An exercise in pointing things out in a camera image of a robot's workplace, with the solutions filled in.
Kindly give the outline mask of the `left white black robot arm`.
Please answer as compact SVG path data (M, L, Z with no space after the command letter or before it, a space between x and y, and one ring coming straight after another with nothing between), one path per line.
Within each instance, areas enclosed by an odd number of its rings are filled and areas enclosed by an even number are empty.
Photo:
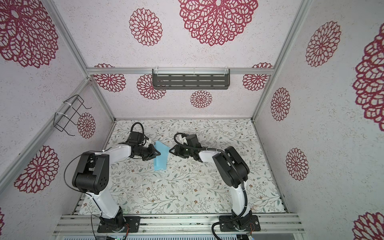
M148 146L118 144L106 151L81 154L72 185L90 195L100 210L100 221L111 232L122 232L126 226L122 208L115 202L109 189L110 165L132 157L149 161L160 156L153 144Z

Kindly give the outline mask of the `light blue square paper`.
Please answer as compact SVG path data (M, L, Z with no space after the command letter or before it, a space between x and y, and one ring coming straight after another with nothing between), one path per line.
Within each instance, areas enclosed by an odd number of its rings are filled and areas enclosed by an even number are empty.
M156 141L155 149L160 152L160 155L157 156L154 160L154 170L166 170L170 148L163 143Z

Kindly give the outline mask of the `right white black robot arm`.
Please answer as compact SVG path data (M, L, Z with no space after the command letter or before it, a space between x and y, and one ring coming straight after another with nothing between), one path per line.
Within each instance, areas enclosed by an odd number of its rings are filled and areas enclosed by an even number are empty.
M219 150L177 144L169 150L169 153L184 159L192 157L201 163L215 164L224 183L230 188L232 198L232 217L221 220L220 223L222 225L233 223L238 229L244 229L250 223L252 211L246 190L250 170L234 147Z

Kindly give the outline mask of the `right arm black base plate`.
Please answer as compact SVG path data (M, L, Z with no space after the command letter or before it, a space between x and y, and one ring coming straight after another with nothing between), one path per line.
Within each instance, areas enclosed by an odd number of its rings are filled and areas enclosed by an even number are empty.
M254 215L247 215L238 220L220 224L221 232L259 232L259 219Z

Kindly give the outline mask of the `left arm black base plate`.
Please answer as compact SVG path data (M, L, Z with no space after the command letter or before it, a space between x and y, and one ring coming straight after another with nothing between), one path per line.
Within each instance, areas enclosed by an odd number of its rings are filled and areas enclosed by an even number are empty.
M122 217L116 219L100 218L97 233L137 233L140 226L140 217Z

